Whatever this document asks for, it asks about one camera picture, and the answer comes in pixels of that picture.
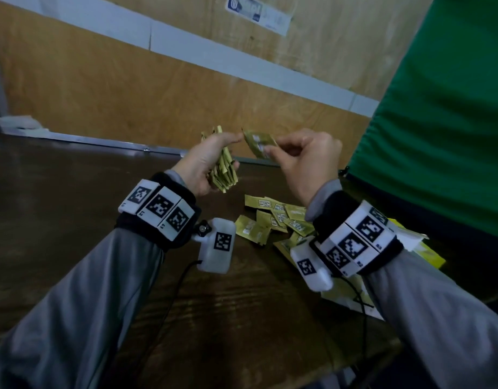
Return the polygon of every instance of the wooden table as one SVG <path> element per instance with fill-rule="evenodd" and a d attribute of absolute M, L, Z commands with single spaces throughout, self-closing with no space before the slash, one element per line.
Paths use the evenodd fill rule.
<path fill-rule="evenodd" d="M 0 338 L 112 229 L 140 178 L 177 156 L 0 136 Z M 242 164 L 227 194 L 200 198 L 202 218 L 235 221 L 244 194 L 297 203 L 275 167 Z M 272 242 L 236 237 L 226 275 L 193 268 L 137 379 L 147 388 L 297 388 L 360 359 L 362 316 L 321 300 Z M 178 278 L 198 256 L 170 251 L 110 370 L 107 386 L 132 387 L 129 371 L 159 326 Z M 370 355 L 398 346 L 369 319 Z"/>

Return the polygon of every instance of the cable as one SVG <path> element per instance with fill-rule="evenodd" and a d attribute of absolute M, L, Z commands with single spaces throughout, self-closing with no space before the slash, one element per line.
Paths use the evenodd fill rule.
<path fill-rule="evenodd" d="M 177 286 L 175 287 L 175 292 L 173 294 L 173 297 L 172 299 L 170 300 L 170 305 L 168 306 L 167 310 L 166 310 L 166 313 L 164 313 L 164 316 L 162 317 L 162 320 L 161 320 L 161 323 L 159 324 L 159 327 L 157 329 L 157 331 L 155 332 L 155 337 L 154 337 L 154 340 L 153 341 L 150 341 L 148 343 L 148 347 L 144 350 L 143 353 L 141 353 L 137 363 L 136 363 L 136 374 L 135 374 L 135 377 L 139 377 L 141 375 L 141 373 L 143 372 L 144 368 L 145 368 L 145 365 L 146 365 L 146 362 L 148 361 L 150 355 L 152 354 L 152 352 L 154 351 L 155 347 L 159 344 L 159 341 L 160 341 L 160 334 L 161 334 L 161 330 L 162 330 L 162 327 L 164 326 L 164 321 L 166 321 L 166 318 L 168 317 L 168 314 L 170 313 L 170 310 L 172 309 L 172 306 L 173 306 L 173 302 L 175 301 L 175 299 L 177 298 L 177 295 L 179 293 L 179 289 L 182 285 L 182 282 L 184 281 L 184 278 L 186 277 L 186 275 L 188 274 L 189 270 L 195 266 L 195 265 L 198 265 L 198 264 L 201 264 L 202 261 L 193 261 L 193 262 L 190 262 L 187 267 L 184 269 L 184 272 L 182 272 L 181 274 L 181 278 L 179 278 L 179 281 L 177 282 Z"/>
<path fill-rule="evenodd" d="M 362 314 L 364 315 L 364 319 L 362 321 L 362 361 L 366 360 L 366 348 L 367 348 L 367 337 L 368 337 L 368 316 L 366 315 L 366 309 L 364 306 L 364 302 L 362 301 L 362 297 L 360 296 L 360 292 L 357 291 L 355 286 L 344 277 L 339 277 L 341 280 L 346 282 L 355 292 L 357 298 L 359 299 L 360 306 L 362 308 Z"/>

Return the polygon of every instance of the gray sleeve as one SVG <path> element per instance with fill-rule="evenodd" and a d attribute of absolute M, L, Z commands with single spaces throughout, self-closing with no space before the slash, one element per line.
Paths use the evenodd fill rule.
<path fill-rule="evenodd" d="M 0 342 L 0 389 L 97 387 L 162 259 L 155 244 L 114 229 Z"/>
<path fill-rule="evenodd" d="M 326 183 L 306 213 L 313 221 L 341 190 Z M 364 278 L 376 307 L 442 389 L 498 388 L 498 315 L 423 258 L 406 250 Z"/>

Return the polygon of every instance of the plywood board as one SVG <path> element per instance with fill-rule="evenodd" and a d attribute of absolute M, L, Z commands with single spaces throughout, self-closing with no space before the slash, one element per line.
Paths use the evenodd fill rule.
<path fill-rule="evenodd" d="M 324 130 L 345 165 L 369 118 L 168 58 L 0 2 L 0 65 L 11 114 L 51 131 L 190 148 L 221 124 Z M 239 156 L 252 156 L 244 143 Z"/>
<path fill-rule="evenodd" d="M 226 0 L 109 0 L 223 45 L 380 100 L 432 0 L 261 0 L 292 15 L 285 37 Z"/>

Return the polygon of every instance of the green fabric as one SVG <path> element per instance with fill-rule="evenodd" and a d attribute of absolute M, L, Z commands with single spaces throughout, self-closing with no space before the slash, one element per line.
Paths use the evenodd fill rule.
<path fill-rule="evenodd" d="M 498 0 L 434 0 L 349 166 L 498 236 Z"/>

